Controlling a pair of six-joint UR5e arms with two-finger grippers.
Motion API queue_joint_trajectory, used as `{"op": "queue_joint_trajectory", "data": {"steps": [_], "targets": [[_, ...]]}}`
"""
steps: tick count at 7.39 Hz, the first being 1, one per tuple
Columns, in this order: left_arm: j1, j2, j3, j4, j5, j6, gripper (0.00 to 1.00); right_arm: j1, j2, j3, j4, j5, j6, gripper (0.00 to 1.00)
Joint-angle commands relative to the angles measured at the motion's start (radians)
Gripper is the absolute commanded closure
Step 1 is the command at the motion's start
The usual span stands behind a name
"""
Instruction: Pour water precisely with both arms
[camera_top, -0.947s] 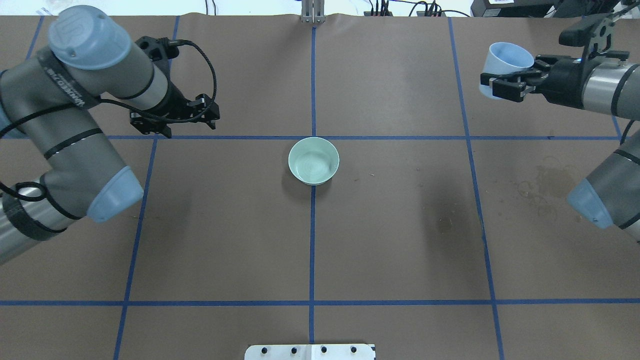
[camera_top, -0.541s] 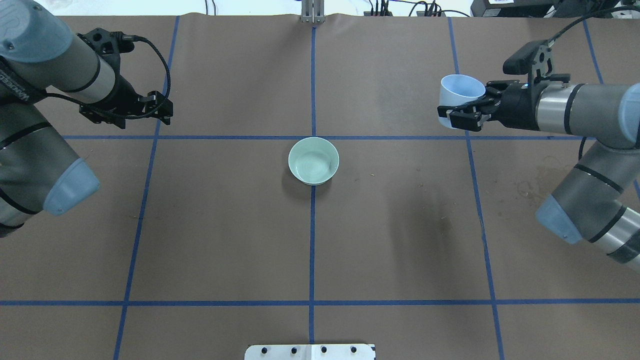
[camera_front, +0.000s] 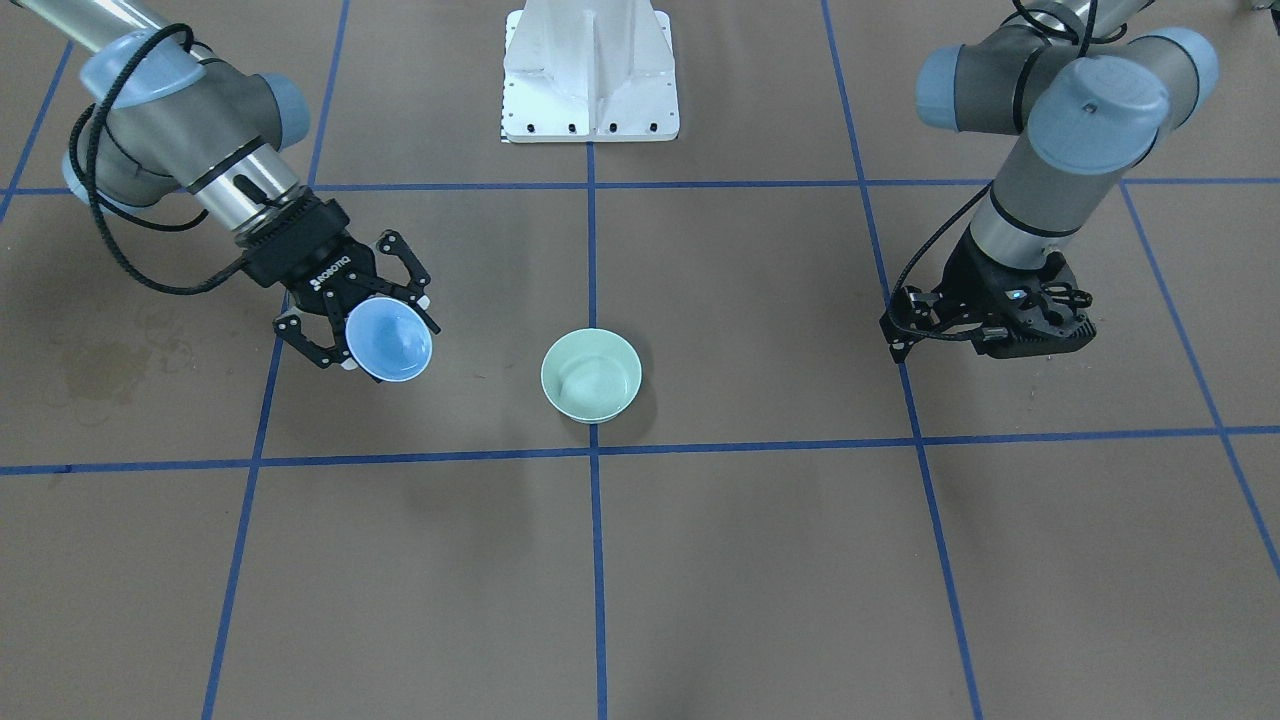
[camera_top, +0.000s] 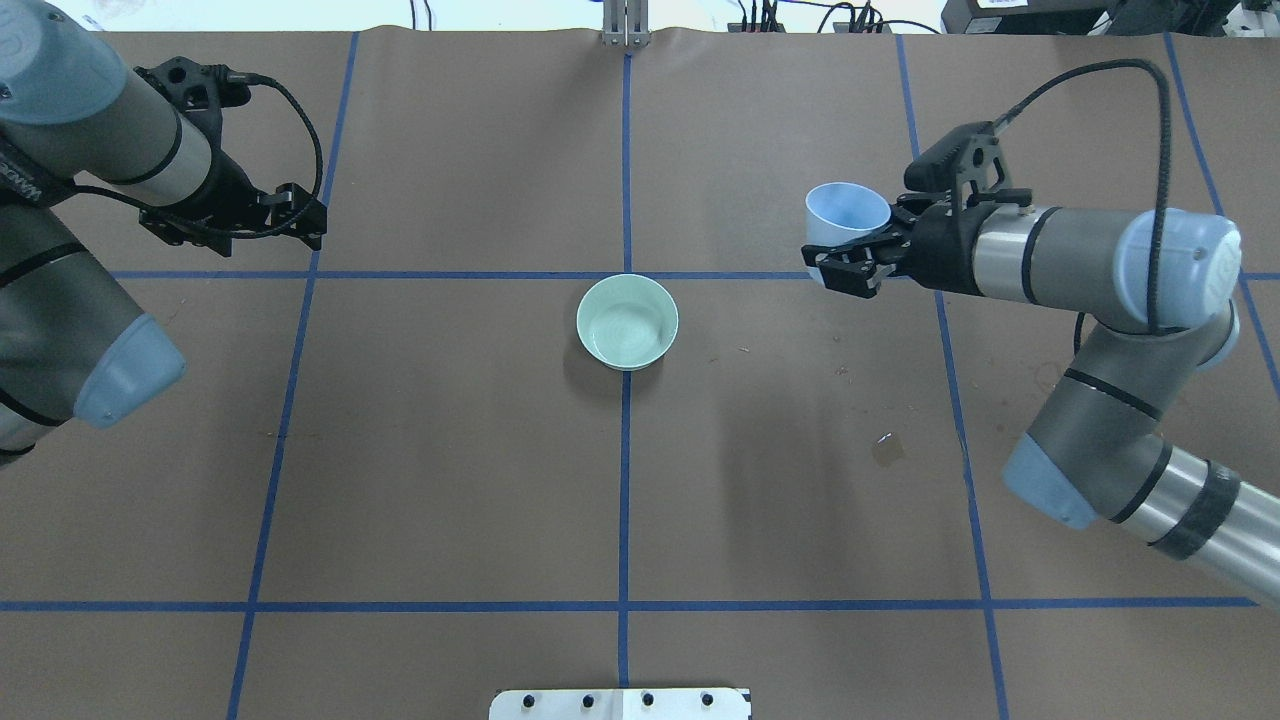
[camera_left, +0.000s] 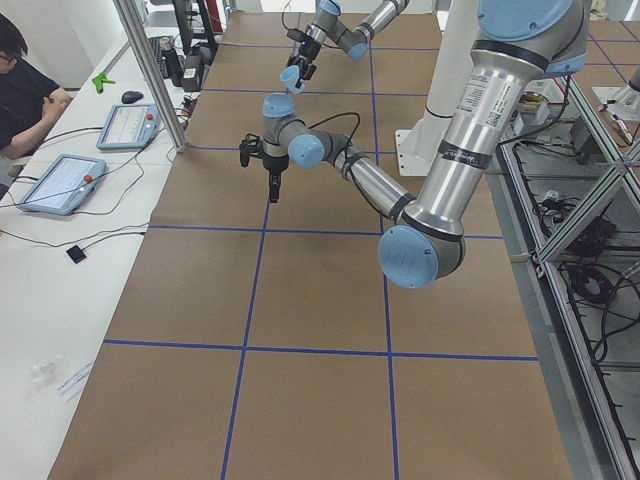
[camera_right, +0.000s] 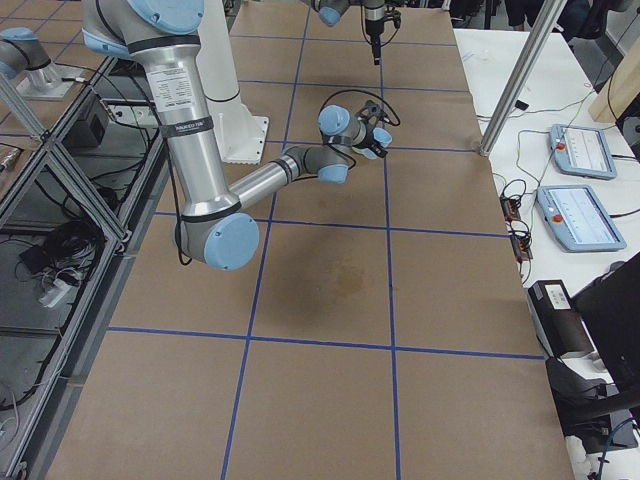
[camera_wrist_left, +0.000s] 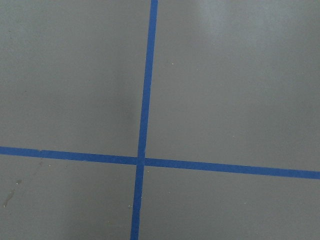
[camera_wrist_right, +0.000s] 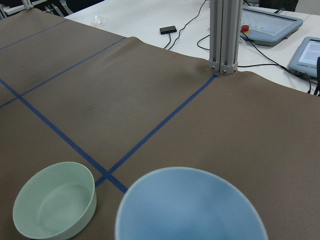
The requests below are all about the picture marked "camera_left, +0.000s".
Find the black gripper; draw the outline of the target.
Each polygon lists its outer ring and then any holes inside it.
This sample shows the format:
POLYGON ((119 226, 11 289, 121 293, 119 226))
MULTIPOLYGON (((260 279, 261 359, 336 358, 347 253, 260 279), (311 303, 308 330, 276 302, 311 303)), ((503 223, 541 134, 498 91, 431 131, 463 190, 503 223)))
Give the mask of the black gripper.
POLYGON ((320 43, 297 28, 288 29, 287 37, 298 42, 299 46, 297 53, 289 56, 286 66, 300 69, 302 80, 309 81, 316 71, 314 60, 320 51, 320 43))
POLYGON ((253 158, 259 159, 269 174, 269 202, 277 203, 280 197, 281 173, 289 167, 289 156, 283 149, 262 137, 248 133, 239 145, 240 165, 249 166, 253 158))

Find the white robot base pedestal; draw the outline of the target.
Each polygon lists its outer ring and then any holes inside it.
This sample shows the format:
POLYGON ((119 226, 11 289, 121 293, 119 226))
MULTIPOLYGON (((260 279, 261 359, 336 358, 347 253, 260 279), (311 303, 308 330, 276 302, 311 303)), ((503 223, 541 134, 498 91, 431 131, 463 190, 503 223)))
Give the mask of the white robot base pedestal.
POLYGON ((451 2, 423 117, 412 129, 395 132, 402 176, 425 176, 431 168, 473 68, 470 49, 479 31, 477 8, 476 1, 451 2))

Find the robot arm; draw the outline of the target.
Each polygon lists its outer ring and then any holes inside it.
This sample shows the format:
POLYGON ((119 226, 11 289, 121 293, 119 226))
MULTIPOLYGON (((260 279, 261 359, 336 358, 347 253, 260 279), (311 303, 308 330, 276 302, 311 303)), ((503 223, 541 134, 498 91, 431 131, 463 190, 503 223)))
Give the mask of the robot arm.
POLYGON ((377 250, 385 276, 404 288, 428 286, 464 259, 463 214, 526 87, 583 67, 590 8, 587 1, 452 3, 424 115, 413 128, 396 132, 400 173, 424 180, 412 194, 372 164, 349 135, 307 125, 294 102, 326 42, 359 60, 406 3, 384 1, 349 28, 337 2, 321 1, 305 28, 289 31, 299 47, 280 76, 285 91, 265 98, 263 132, 243 139, 240 162, 261 160, 271 201, 278 199, 290 164, 331 164, 392 223, 377 250))
POLYGON ((337 1, 319 1, 311 22, 304 30, 287 28, 287 37, 298 43, 298 50, 289 56, 280 80, 290 92, 302 92, 305 82, 316 71, 314 61, 327 39, 353 61, 361 60, 375 36, 402 14, 408 5, 408 1, 382 1, 351 30, 339 19, 341 7, 337 1))

